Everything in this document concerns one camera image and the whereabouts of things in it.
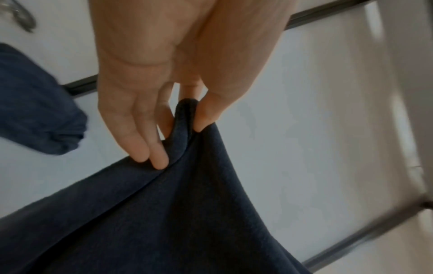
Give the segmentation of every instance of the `hand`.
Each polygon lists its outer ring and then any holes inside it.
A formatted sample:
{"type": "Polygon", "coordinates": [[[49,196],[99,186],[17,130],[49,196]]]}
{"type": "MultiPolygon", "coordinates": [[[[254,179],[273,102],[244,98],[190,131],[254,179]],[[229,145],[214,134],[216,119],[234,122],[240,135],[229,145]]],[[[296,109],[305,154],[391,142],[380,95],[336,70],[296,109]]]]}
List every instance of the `hand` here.
{"type": "Polygon", "coordinates": [[[168,100],[198,99],[200,132],[252,85],[294,0],[90,0],[99,59],[98,108],[137,162],[168,165],[157,132],[171,132],[168,100]]]}

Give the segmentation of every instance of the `metal hook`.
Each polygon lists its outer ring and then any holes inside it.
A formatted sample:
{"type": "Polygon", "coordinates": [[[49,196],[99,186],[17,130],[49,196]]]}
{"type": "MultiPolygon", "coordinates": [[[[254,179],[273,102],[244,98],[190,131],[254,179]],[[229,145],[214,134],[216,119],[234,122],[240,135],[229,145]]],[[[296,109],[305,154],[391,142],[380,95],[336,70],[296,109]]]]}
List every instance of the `metal hook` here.
{"type": "Polygon", "coordinates": [[[16,0],[0,0],[0,6],[9,11],[15,22],[26,32],[31,33],[36,28],[36,20],[33,15],[16,0]]]}

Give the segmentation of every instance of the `finger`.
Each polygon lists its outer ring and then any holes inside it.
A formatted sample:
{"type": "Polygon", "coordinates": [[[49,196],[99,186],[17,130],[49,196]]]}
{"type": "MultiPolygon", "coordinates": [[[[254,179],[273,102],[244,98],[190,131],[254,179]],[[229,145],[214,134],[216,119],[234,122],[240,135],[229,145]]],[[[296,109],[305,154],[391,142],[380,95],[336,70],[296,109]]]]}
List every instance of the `finger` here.
{"type": "Polygon", "coordinates": [[[164,169],[168,166],[169,159],[157,130],[155,118],[157,96],[156,93],[139,94],[134,105],[134,118],[138,132],[149,147],[149,159],[153,167],[164,169]]]}
{"type": "Polygon", "coordinates": [[[132,159],[139,163],[146,161],[149,158],[149,147],[138,133],[132,116],[135,95],[107,91],[104,85],[98,84],[98,109],[108,130],[132,159]]]}
{"type": "Polygon", "coordinates": [[[173,84],[173,82],[168,82],[159,90],[157,106],[155,109],[155,116],[159,129],[166,139],[168,136],[170,136],[175,122],[173,113],[171,112],[170,105],[168,103],[171,96],[171,91],[173,90],[173,84]]]}
{"type": "Polygon", "coordinates": [[[198,103],[195,112],[193,129],[201,132],[205,127],[218,120],[223,111],[234,103],[239,97],[224,97],[208,91],[198,103]]]}
{"type": "Polygon", "coordinates": [[[204,84],[202,81],[194,85],[180,85],[179,101],[186,98],[198,100],[200,98],[200,94],[202,93],[203,88],[204,84]]]}

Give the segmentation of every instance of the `dark blue cloth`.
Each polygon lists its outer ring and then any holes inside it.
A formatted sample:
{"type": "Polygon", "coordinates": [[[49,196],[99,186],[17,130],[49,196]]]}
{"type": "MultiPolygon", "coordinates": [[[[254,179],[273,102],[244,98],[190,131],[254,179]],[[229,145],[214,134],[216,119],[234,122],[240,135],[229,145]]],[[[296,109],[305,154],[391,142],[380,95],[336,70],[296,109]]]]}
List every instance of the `dark blue cloth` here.
{"type": "Polygon", "coordinates": [[[177,107],[164,171],[125,158],[0,219],[0,273],[308,274],[261,221],[217,126],[193,132],[196,103],[177,107]]]}
{"type": "Polygon", "coordinates": [[[78,147],[87,116],[57,81],[24,54],[0,44],[0,136],[61,155],[78,147]]]}

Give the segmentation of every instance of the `navy blue fabric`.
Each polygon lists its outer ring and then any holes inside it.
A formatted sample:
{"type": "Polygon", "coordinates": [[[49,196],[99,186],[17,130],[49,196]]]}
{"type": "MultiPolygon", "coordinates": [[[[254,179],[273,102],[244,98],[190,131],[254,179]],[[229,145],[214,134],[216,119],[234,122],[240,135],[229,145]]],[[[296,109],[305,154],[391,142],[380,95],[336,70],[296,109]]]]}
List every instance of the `navy blue fabric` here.
{"type": "Polygon", "coordinates": [[[87,116],[54,77],[0,43],[0,136],[61,155],[78,147],[87,116]]]}
{"type": "Polygon", "coordinates": [[[0,219],[0,273],[308,274],[269,234],[215,124],[179,103],[170,165],[125,158],[0,219]]]}

